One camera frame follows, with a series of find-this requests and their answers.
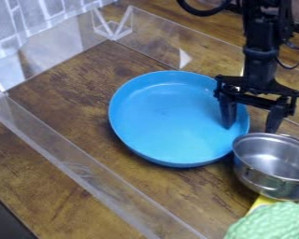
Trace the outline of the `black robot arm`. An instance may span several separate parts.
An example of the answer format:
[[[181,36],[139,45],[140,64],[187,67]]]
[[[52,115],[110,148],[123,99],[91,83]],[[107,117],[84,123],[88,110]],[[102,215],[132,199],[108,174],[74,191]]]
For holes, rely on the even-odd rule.
[[[284,118],[294,114],[299,91],[276,80],[280,47],[290,44],[293,37],[292,0],[242,0],[243,76],[218,75],[215,98],[219,101],[222,123],[226,129],[234,125],[237,105],[251,105],[270,111],[266,132],[274,134]]]

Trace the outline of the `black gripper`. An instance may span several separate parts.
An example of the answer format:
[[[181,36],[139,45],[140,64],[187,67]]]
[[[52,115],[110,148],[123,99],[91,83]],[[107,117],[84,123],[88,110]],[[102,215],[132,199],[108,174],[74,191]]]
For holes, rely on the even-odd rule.
[[[222,123],[230,129],[235,123],[237,105],[251,105],[270,110],[266,132],[274,134],[284,118],[294,114],[299,91],[276,80],[280,64],[277,49],[264,51],[245,47],[243,53],[243,76],[215,77],[215,98],[219,101]]]

